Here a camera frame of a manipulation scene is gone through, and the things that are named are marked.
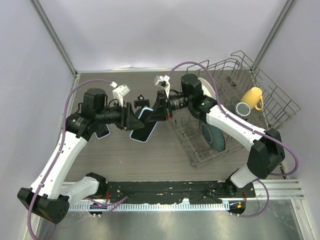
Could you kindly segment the dark teal plate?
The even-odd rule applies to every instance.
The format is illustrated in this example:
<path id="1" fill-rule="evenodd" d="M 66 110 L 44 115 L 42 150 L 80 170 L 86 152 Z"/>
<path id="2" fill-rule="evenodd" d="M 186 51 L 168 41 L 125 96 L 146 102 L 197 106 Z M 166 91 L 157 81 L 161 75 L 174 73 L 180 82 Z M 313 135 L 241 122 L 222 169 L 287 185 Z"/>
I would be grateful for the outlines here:
<path id="1" fill-rule="evenodd" d="M 201 134 L 208 146 L 218 153 L 223 152 L 226 149 L 226 140 L 223 132 L 219 128 L 201 120 L 198 123 Z"/>

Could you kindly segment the yellow mug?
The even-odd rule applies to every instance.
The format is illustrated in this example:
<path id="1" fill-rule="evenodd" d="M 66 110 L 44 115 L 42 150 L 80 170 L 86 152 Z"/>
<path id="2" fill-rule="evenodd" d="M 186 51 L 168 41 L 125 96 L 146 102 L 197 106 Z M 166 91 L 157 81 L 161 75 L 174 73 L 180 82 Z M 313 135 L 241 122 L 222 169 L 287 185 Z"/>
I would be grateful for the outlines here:
<path id="1" fill-rule="evenodd" d="M 250 109 L 262 111 L 264 108 L 263 92 L 258 87 L 252 87 L 241 98 L 241 101 L 248 104 Z"/>

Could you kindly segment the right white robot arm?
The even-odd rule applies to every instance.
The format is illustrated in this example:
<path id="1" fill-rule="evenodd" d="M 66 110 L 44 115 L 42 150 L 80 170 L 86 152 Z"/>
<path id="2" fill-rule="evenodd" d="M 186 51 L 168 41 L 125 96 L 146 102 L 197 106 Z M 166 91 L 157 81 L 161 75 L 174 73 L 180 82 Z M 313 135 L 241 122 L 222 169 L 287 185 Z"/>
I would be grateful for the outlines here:
<path id="1" fill-rule="evenodd" d="M 230 135 L 249 151 L 247 163 L 227 179 L 225 190 L 230 197 L 242 194 L 248 183 L 268 177 L 285 159 L 280 133 L 252 125 L 227 110 L 220 103 L 215 87 L 204 78 L 191 73 L 183 75 L 182 93 L 175 96 L 170 95 L 168 75 L 157 75 L 154 84 L 160 90 L 148 121 L 165 121 L 172 117 L 173 111 L 188 108 L 193 117 Z"/>

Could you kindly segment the black phone stand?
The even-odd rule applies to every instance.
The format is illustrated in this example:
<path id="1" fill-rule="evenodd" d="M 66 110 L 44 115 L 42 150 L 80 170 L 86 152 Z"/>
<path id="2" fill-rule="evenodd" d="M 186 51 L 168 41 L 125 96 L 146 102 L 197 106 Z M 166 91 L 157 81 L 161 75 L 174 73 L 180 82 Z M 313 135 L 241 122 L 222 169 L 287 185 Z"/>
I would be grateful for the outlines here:
<path id="1" fill-rule="evenodd" d="M 142 94 L 140 94 L 137 97 L 137 100 L 134 101 L 134 108 L 144 108 L 144 107 L 150 107 L 150 100 L 149 99 L 145 99 L 144 96 Z"/>

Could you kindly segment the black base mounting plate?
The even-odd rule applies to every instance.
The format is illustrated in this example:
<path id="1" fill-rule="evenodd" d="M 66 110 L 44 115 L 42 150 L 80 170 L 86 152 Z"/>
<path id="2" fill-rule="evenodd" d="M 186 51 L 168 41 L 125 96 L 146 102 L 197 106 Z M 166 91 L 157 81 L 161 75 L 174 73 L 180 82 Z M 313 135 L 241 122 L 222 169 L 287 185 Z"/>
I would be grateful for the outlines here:
<path id="1" fill-rule="evenodd" d="M 253 183 L 236 188 L 224 181 L 109 181 L 102 192 L 89 195 L 92 200 L 107 198 L 116 203 L 128 197 L 126 204 L 191 204 L 220 203 L 222 199 L 255 198 Z"/>

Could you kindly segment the white plate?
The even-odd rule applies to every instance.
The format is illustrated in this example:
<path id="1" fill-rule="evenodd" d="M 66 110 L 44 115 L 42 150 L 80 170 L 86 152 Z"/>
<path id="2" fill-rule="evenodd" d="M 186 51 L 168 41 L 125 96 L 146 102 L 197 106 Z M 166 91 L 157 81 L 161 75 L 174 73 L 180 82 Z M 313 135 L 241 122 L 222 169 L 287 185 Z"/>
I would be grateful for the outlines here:
<path id="1" fill-rule="evenodd" d="M 212 85 L 202 77 L 197 78 L 201 83 L 201 90 L 197 94 L 199 104 L 205 106 L 211 102 L 211 99 L 214 100 L 214 103 L 217 103 L 216 92 Z"/>

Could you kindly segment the lilac case phone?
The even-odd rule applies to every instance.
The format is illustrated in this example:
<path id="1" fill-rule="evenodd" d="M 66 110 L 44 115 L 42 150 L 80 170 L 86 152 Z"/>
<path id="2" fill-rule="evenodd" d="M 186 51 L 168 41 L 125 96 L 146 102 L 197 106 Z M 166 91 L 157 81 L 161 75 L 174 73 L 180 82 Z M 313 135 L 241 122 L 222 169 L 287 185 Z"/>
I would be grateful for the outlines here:
<path id="1" fill-rule="evenodd" d="M 101 140 L 111 134 L 110 128 L 107 124 L 100 124 L 95 131 L 95 136 L 98 140 Z"/>

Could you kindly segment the dark green mug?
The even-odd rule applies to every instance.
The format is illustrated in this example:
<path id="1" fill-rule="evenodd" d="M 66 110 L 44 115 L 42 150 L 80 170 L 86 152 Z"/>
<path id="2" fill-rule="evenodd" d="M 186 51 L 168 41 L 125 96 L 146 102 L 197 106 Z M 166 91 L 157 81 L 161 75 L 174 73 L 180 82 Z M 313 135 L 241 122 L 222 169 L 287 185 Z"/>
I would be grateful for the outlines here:
<path id="1" fill-rule="evenodd" d="M 238 102 L 234 107 L 235 113 L 240 118 L 247 118 L 251 113 L 251 107 L 246 102 Z"/>

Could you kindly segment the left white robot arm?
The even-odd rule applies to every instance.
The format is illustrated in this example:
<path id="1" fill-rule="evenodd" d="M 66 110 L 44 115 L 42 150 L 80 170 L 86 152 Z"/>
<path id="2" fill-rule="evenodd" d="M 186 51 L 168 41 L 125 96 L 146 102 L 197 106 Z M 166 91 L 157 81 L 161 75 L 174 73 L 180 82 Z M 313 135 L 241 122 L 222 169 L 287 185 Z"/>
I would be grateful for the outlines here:
<path id="1" fill-rule="evenodd" d="M 70 206 L 93 196 L 100 200 L 107 192 L 106 178 L 90 172 L 73 185 L 63 188 L 63 182 L 80 151 L 93 134 L 108 124 L 120 130 L 136 130 L 144 124 L 135 116 L 132 105 L 123 97 L 130 91 L 126 85 L 117 86 L 112 95 L 118 103 L 107 106 L 106 92 L 89 89 L 83 96 L 81 112 L 67 117 L 58 144 L 36 181 L 29 188 L 22 187 L 17 198 L 33 214 L 53 224 L 60 223 Z"/>

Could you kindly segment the light blue case phone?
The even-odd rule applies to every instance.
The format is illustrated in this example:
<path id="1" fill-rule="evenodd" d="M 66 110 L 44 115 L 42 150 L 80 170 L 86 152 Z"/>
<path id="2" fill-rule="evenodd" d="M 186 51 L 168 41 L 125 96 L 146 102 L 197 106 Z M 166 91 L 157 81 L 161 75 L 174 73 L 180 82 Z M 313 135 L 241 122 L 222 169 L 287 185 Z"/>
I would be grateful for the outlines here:
<path id="1" fill-rule="evenodd" d="M 144 123 L 144 128 L 132 130 L 129 135 L 131 140 L 140 143 L 145 143 L 149 140 L 151 134 L 158 124 L 156 121 L 146 122 L 146 118 L 151 114 L 152 111 L 153 109 L 150 107 L 144 107 L 136 111 L 135 115 L 142 123 Z"/>

